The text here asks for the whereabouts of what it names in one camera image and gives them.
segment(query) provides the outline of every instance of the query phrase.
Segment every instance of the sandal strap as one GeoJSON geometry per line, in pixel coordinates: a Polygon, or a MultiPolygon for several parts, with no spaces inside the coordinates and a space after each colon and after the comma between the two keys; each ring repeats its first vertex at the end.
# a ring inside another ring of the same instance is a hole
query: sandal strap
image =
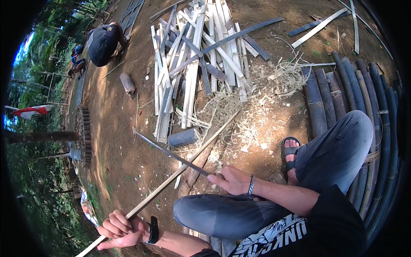
{"type": "Polygon", "coordinates": [[[295,166],[296,166],[296,161],[295,160],[294,161],[288,161],[288,162],[285,163],[285,170],[289,171],[290,169],[295,168],[295,166]]]}
{"type": "Polygon", "coordinates": [[[296,154],[297,150],[300,149],[301,146],[295,147],[284,147],[284,155],[296,154]]]}

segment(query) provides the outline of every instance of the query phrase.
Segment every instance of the knife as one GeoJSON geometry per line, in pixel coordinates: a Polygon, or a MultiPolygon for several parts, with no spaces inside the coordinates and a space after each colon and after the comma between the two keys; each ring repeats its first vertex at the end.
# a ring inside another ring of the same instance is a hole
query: knife
{"type": "Polygon", "coordinates": [[[180,156],[162,148],[161,146],[157,145],[156,143],[154,143],[153,141],[151,141],[150,139],[148,139],[147,137],[143,136],[142,134],[138,133],[137,131],[133,131],[133,133],[139,135],[142,139],[146,140],[148,143],[150,143],[152,146],[156,147],[157,149],[159,149],[160,151],[166,153],[169,157],[173,157],[176,160],[181,161],[182,163],[184,163],[185,165],[187,165],[188,167],[191,167],[193,169],[195,169],[196,171],[200,172],[201,174],[208,176],[210,173],[208,173],[205,169],[198,167],[195,164],[192,164],[191,162],[187,161],[186,159],[181,158],[180,156]]]}

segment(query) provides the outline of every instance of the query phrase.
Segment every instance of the jeans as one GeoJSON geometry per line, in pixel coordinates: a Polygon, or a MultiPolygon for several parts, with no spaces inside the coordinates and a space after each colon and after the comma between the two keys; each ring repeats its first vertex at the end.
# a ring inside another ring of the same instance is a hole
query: jeans
{"type": "MultiPolygon", "coordinates": [[[[354,110],[322,136],[303,145],[296,156],[298,186],[322,193],[337,184],[346,194],[368,154],[373,137],[371,120],[354,110]]],[[[208,236],[243,239],[291,213],[254,195],[196,194],[178,199],[178,223],[208,236]]]]}

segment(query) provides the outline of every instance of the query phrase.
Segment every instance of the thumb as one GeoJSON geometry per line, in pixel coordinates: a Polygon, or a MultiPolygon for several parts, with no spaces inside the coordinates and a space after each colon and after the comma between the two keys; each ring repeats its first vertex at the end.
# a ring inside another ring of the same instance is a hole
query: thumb
{"type": "Polygon", "coordinates": [[[216,175],[213,174],[209,174],[207,176],[208,180],[216,185],[219,185],[220,187],[222,187],[223,189],[227,189],[228,186],[230,185],[230,183],[227,180],[224,180],[222,178],[219,178],[216,175]]]}
{"type": "Polygon", "coordinates": [[[117,239],[111,239],[111,240],[107,240],[103,243],[100,243],[97,246],[97,249],[103,250],[103,249],[109,249],[109,248],[113,248],[113,247],[121,247],[120,243],[117,241],[117,239]]]}

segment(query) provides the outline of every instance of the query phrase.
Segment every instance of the forearm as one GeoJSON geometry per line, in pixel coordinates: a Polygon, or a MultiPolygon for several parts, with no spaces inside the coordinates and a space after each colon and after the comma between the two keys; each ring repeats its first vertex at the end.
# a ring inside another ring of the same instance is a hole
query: forearm
{"type": "Polygon", "coordinates": [[[252,193],[303,217],[310,214],[320,195],[307,188],[272,183],[258,178],[255,179],[252,193]]]}
{"type": "Polygon", "coordinates": [[[206,248],[212,249],[209,243],[198,237],[171,232],[162,228],[159,228],[159,240],[155,245],[184,257],[192,256],[206,248]]]}

